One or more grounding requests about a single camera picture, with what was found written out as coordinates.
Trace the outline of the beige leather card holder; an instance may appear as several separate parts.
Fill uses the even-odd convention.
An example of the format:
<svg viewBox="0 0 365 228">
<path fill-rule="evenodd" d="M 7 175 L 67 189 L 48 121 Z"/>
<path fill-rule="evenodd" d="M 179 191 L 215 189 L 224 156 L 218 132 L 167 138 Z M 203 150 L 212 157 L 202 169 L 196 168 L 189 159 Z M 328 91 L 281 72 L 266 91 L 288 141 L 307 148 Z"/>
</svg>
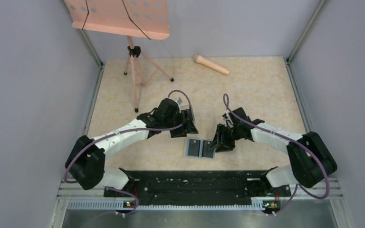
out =
<svg viewBox="0 0 365 228">
<path fill-rule="evenodd" d="M 203 140 L 208 140 L 208 139 L 199 139 L 199 138 L 188 138 L 188 139 L 197 139 L 197 140 L 201 140 L 200 156 L 199 156 L 199 158 L 195 158 L 195 159 L 205 159 L 205 158 L 202 158 L 202 157 L 201 157 L 201 152 L 202 152 L 202 143 L 203 143 Z M 186 149 L 187 149 L 187 141 L 188 141 L 188 139 L 186 140 L 186 143 L 185 143 L 184 156 L 185 156 L 185 157 L 187 157 L 187 158 L 194 158 L 194 157 L 188 157 L 188 156 L 186 155 Z"/>
</svg>

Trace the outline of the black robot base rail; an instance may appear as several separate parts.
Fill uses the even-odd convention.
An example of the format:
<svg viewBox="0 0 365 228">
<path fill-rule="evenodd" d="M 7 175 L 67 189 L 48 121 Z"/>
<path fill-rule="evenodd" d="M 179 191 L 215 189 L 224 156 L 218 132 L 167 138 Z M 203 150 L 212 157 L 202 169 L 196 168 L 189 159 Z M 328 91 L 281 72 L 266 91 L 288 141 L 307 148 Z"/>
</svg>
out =
<svg viewBox="0 0 365 228">
<path fill-rule="evenodd" d="M 268 187 L 260 171 L 127 171 L 125 191 L 141 206 L 246 206 L 256 197 L 291 196 L 290 187 Z"/>
</svg>

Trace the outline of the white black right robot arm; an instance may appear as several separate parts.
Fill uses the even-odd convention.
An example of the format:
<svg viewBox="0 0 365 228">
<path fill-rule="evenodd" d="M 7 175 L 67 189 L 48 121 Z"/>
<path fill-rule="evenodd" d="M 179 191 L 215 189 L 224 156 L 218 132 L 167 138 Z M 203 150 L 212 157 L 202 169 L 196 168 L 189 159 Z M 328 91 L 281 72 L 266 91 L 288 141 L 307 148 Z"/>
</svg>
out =
<svg viewBox="0 0 365 228">
<path fill-rule="evenodd" d="M 312 188 L 337 170 L 336 161 L 316 132 L 291 133 L 261 119 L 251 120 L 241 107 L 226 110 L 223 118 L 226 123 L 217 125 L 211 143 L 216 152 L 232 151 L 235 142 L 244 139 L 266 144 L 288 155 L 289 165 L 262 174 L 259 188 L 266 196 L 272 196 L 283 185 Z"/>
</svg>

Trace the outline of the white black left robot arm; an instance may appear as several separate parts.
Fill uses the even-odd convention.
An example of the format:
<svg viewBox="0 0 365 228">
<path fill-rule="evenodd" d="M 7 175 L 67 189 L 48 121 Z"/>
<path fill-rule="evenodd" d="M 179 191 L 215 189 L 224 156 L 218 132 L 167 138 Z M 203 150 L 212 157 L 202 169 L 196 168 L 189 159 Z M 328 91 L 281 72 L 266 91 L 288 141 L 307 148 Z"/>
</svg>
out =
<svg viewBox="0 0 365 228">
<path fill-rule="evenodd" d="M 133 178 L 121 168 L 111 168 L 106 160 L 122 149 L 161 132 L 169 132 L 172 138 L 197 134 L 192 106 L 181 106 L 178 99 L 165 98 L 157 108 L 142 113 L 125 126 L 96 138 L 79 137 L 65 163 L 66 175 L 84 190 L 96 186 L 112 187 L 121 195 L 133 192 Z"/>
</svg>

